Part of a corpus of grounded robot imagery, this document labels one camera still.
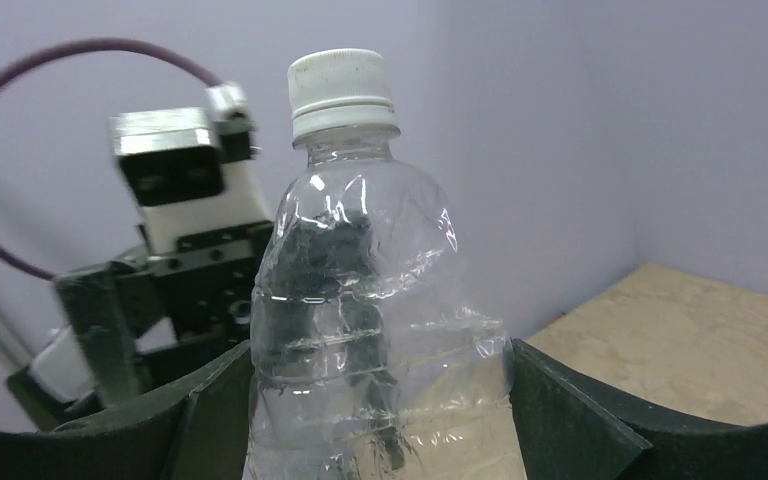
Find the clear bottle white cap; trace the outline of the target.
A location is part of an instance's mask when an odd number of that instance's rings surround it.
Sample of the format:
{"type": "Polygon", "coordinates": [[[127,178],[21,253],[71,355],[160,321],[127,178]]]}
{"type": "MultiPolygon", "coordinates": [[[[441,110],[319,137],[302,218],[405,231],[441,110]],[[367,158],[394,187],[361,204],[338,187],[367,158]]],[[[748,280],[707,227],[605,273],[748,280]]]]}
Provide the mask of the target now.
{"type": "Polygon", "coordinates": [[[384,58],[288,70],[290,184],[252,294],[254,479],[522,479],[511,345],[475,302],[444,190],[396,159],[384,58]]]}

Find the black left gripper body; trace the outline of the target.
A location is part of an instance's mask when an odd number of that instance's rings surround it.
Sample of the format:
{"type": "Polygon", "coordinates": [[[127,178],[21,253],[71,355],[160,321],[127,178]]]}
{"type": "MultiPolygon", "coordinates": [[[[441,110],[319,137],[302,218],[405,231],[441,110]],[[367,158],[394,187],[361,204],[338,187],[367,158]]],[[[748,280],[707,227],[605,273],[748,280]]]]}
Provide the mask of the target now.
{"type": "Polygon", "coordinates": [[[254,221],[185,235],[169,253],[141,244],[108,264],[114,346],[126,364],[192,371],[248,339],[251,292],[273,232],[254,221]],[[136,341],[162,320],[174,344],[140,354],[136,341]]]}

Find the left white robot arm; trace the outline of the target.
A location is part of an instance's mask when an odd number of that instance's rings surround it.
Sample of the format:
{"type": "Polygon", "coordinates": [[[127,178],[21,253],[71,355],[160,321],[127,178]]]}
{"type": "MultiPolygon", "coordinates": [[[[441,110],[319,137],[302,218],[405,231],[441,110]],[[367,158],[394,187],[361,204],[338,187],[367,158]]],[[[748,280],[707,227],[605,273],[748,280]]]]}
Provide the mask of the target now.
{"type": "Polygon", "coordinates": [[[52,280],[68,325],[7,386],[42,431],[192,373],[249,337],[269,220],[140,244],[52,280]]]}

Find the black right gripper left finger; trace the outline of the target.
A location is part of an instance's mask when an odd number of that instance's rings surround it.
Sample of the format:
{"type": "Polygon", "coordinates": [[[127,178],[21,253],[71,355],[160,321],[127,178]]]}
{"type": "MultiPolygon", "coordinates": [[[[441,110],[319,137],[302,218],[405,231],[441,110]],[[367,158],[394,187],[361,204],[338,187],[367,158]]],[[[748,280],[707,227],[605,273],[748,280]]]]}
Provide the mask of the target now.
{"type": "Polygon", "coordinates": [[[51,432],[0,431],[0,479],[240,479],[250,348],[51,432]]]}

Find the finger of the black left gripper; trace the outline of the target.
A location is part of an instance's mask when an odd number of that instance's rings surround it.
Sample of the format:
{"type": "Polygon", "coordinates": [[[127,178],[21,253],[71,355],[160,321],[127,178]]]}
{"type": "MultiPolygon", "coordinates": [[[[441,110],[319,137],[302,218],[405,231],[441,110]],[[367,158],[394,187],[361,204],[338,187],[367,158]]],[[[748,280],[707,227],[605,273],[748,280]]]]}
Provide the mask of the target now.
{"type": "Polygon", "coordinates": [[[147,391],[150,377],[137,340],[153,327],[153,287],[147,271],[123,263],[61,274],[54,289],[95,380],[105,408],[147,391]]]}

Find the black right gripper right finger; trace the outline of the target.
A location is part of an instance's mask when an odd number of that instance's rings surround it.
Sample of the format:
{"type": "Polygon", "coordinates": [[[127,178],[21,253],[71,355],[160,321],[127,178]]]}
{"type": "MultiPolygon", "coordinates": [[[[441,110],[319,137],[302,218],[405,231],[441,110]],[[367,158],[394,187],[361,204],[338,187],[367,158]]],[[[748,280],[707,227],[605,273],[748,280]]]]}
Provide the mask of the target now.
{"type": "Polygon", "coordinates": [[[656,405],[511,342],[510,400],[530,479],[768,479],[768,423],[656,405]]]}

